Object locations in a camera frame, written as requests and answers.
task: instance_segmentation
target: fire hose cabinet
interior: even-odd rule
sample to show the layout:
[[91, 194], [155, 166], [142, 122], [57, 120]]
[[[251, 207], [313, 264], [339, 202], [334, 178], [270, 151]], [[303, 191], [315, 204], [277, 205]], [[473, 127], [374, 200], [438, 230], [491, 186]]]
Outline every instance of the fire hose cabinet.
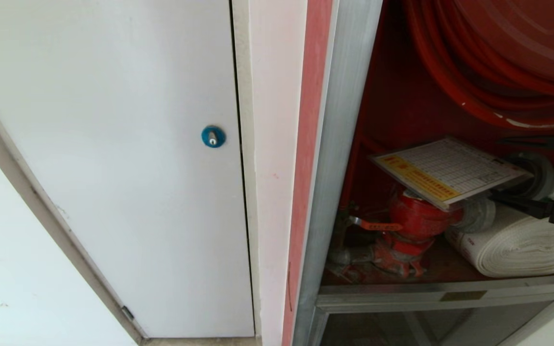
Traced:
[[517, 345], [554, 318], [554, 2], [332, 11], [292, 344]]

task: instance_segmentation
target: red hose reel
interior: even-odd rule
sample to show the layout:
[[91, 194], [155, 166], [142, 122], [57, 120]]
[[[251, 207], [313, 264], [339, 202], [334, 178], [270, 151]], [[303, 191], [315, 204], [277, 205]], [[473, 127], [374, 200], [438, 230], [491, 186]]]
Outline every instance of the red hose reel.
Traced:
[[[554, 22], [543, 6], [517, 7], [509, 0], [404, 4], [422, 62], [453, 101], [496, 126], [554, 129]], [[547, 4], [554, 14], [554, 2]]]

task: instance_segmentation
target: glass panel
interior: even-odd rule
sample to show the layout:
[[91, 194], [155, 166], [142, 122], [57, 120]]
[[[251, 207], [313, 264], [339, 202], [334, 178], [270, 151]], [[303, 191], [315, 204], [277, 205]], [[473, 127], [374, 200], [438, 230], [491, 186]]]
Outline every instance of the glass panel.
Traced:
[[551, 301], [473, 309], [332, 314], [322, 346], [496, 346]]

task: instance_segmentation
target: yellow label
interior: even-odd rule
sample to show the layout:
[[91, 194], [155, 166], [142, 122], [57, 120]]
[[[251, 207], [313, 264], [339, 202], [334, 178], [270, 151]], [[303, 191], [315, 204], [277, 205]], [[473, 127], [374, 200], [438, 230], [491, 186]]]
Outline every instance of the yellow label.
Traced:
[[416, 184], [416, 186], [440, 201], [447, 201], [460, 195], [459, 192], [453, 190], [450, 186], [424, 173], [422, 170], [418, 169], [418, 167], [410, 164], [407, 160], [400, 158], [400, 156], [390, 155], [381, 160], [398, 175], [410, 180]]

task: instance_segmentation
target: keyhole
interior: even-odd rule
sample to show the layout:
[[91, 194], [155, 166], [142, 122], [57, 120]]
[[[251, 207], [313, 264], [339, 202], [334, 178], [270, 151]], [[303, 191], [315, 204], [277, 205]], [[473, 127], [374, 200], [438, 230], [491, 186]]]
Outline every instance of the keyhole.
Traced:
[[217, 136], [215, 135], [215, 132], [213, 132], [213, 131], [209, 132], [209, 144], [217, 145]]

